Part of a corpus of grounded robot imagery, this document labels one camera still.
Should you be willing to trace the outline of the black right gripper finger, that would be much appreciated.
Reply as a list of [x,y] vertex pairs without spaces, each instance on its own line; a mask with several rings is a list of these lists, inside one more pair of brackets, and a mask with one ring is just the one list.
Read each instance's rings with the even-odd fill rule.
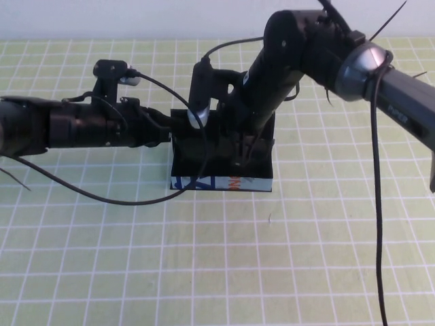
[[234,140],[234,165],[242,167],[246,165],[248,145],[244,134],[237,134]]
[[264,160],[264,148],[259,134],[253,138],[247,158],[249,162],[262,162]]

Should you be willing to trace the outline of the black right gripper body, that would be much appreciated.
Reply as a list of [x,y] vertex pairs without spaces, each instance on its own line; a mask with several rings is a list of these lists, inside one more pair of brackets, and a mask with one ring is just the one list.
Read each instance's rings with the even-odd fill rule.
[[229,132],[271,138],[272,88],[257,69],[213,70],[213,98],[220,121]]

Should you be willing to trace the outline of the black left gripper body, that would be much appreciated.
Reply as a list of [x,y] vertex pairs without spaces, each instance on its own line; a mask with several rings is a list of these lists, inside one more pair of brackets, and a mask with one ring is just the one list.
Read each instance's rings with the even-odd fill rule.
[[140,100],[123,97],[113,107],[102,101],[74,104],[74,147],[156,147],[155,132],[171,129],[159,126]]

